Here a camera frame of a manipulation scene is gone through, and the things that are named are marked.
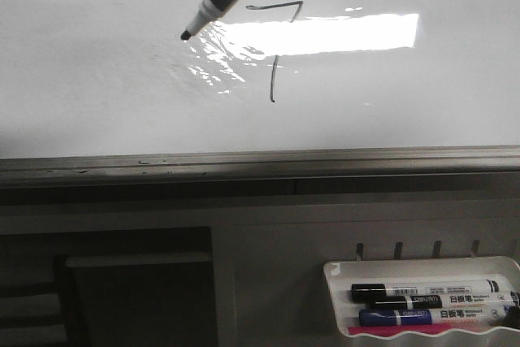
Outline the white whiteboard with aluminium frame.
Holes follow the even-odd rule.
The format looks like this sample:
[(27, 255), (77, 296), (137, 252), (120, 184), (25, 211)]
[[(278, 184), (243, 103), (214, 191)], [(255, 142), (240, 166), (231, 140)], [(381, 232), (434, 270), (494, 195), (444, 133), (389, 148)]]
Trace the white whiteboard with aluminium frame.
[(1, 0), (1, 184), (519, 168), (519, 0)]

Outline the blue capped whiteboard marker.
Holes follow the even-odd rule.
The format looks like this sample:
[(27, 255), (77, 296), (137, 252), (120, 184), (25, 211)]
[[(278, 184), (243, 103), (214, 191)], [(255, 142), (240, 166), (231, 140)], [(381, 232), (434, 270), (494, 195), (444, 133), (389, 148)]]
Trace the blue capped whiteboard marker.
[(358, 320), (361, 326), (409, 326), (459, 323), (499, 323), (508, 314), (511, 306), (466, 307), (448, 309), (413, 310), (360, 310)]

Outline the black capped whiteboard marker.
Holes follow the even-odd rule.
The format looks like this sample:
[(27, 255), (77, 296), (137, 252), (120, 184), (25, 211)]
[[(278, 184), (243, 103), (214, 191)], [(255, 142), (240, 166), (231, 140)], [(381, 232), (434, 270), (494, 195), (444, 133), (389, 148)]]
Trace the black capped whiteboard marker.
[(368, 302), (376, 298), (459, 293), (497, 293), (513, 290), (513, 285), (503, 276), (493, 275), (482, 278), (461, 280), (406, 281), (352, 284), (350, 297), (356, 303)]

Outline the dark chair back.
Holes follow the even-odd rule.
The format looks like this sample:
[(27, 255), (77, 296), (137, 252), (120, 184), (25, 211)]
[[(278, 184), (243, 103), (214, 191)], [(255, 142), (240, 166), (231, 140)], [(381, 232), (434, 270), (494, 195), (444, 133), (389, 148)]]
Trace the dark chair back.
[(4, 346), (216, 346), (209, 228), (4, 235)]

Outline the white plastic marker tray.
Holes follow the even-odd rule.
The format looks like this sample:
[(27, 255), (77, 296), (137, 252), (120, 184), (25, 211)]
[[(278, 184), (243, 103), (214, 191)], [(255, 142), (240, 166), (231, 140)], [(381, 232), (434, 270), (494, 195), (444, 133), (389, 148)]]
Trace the white plastic marker tray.
[(507, 310), (519, 263), (506, 256), (329, 261), (337, 346), (517, 346)]

